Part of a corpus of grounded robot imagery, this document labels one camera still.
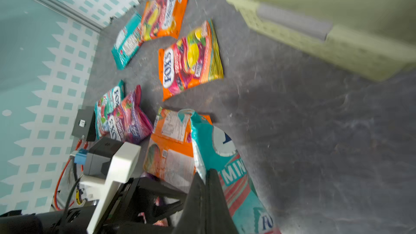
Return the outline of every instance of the black box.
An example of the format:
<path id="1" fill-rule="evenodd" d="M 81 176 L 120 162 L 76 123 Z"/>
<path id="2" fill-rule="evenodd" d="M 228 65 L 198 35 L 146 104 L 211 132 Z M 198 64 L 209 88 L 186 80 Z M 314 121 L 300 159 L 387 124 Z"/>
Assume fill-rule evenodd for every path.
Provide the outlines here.
<path id="1" fill-rule="evenodd" d="M 111 159 L 117 153 L 123 142 L 102 137 L 86 154 L 84 174 L 106 179 Z"/>
<path id="2" fill-rule="evenodd" d="M 95 112 L 94 107 L 88 106 L 78 110 L 72 134 L 74 137 L 86 141 L 95 141 Z"/>

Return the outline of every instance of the blue connector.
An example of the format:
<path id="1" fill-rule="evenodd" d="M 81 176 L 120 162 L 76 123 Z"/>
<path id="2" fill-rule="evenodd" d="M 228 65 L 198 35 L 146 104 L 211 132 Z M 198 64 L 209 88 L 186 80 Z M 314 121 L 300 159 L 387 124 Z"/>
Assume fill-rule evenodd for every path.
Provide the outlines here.
<path id="1" fill-rule="evenodd" d="M 85 165 L 87 149 L 80 149 L 75 155 L 74 163 Z"/>

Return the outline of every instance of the orange cable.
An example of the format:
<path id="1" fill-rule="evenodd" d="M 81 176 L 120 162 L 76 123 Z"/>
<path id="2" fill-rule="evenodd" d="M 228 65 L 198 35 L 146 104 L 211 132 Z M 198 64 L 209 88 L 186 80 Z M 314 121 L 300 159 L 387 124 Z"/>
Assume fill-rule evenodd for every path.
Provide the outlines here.
<path id="1" fill-rule="evenodd" d="M 78 141 L 78 143 L 76 144 L 76 148 L 75 148 L 75 150 L 78 150 L 78 149 L 80 148 L 81 143 L 82 143 L 82 139 L 80 139 L 80 140 Z M 62 176 L 64 176 L 65 169 L 67 168 L 67 166 L 68 166 L 68 164 L 70 163 L 70 161 L 71 161 L 71 159 L 69 158 L 69 159 L 68 159 L 68 161 L 67 161 L 67 163 L 65 164 L 64 169 L 63 169 L 63 170 L 62 170 L 62 172 L 61 172 L 61 176 L 59 176 L 58 183 L 56 183 L 56 188 L 55 188 L 55 193 L 54 193 L 54 197 L 53 197 L 53 202 L 54 202 L 55 208 L 56 208 L 58 211 L 61 211 L 62 209 L 58 206 L 58 203 L 57 203 L 57 201 L 56 201 L 56 194 L 58 193 L 58 187 L 59 187 L 59 184 L 60 184 L 60 182 L 61 182 Z"/>

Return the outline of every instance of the black cable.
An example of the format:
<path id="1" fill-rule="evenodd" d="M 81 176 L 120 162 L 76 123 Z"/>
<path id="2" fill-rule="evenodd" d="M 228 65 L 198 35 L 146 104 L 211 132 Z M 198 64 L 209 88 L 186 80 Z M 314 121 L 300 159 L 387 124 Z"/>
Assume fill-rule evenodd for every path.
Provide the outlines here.
<path id="1" fill-rule="evenodd" d="M 78 179 L 78 176 L 76 175 L 76 163 L 75 163 L 75 157 L 71 156 L 72 158 L 72 170 L 74 171 L 74 180 L 76 181 Z"/>
<path id="2" fill-rule="evenodd" d="M 70 194 L 68 195 L 68 199 L 67 199 L 67 203 L 65 204 L 65 209 L 64 209 L 64 213 L 62 214 L 62 218 L 60 220 L 61 223 L 61 233 L 64 233 L 64 226 L 66 223 L 66 217 L 67 217 L 67 213 L 68 213 L 68 209 L 70 207 L 70 202 L 72 200 L 72 194 L 74 193 L 75 188 L 77 187 L 77 185 L 79 184 L 81 180 L 81 177 L 78 178 L 75 182 L 75 184 L 72 186 L 71 190 L 70 190 Z"/>
<path id="3" fill-rule="evenodd" d="M 77 176 L 77 174 L 76 174 L 76 163 L 75 163 L 75 157 L 73 157 L 73 159 L 72 159 L 72 170 L 73 170 L 73 172 L 74 172 L 74 178 L 75 178 L 75 180 L 77 180 L 78 179 L 78 176 Z M 77 186 L 76 186 L 76 189 L 78 190 L 78 200 L 80 200 L 81 202 L 82 202 L 82 199 L 81 199 L 81 194 L 82 194 L 82 191 L 81 191 L 81 188 L 80 188 L 80 184 L 78 184 Z"/>

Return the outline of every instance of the teal candy bag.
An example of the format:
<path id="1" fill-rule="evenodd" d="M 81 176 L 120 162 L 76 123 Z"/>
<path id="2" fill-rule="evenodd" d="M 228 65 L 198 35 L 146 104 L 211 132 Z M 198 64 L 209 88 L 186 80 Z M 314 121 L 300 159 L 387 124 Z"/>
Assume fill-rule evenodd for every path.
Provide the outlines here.
<path id="1" fill-rule="evenodd" d="M 142 44 L 140 35 L 141 16 L 134 12 L 126 26 L 119 32 L 111 53 L 117 69 L 123 70 Z"/>
<path id="2" fill-rule="evenodd" d="M 206 172 L 218 172 L 228 212 L 240 234 L 280 234 L 277 225 L 257 197 L 245 165 L 231 138 L 193 110 L 181 110 L 178 117 L 192 114 L 191 138 L 196 172 L 205 182 Z"/>
<path id="3" fill-rule="evenodd" d="M 124 81 L 120 81 L 117 86 L 109 90 L 101 99 L 95 103 L 95 131 L 97 139 L 110 132 L 107 122 L 107 114 L 114 109 L 124 99 Z"/>

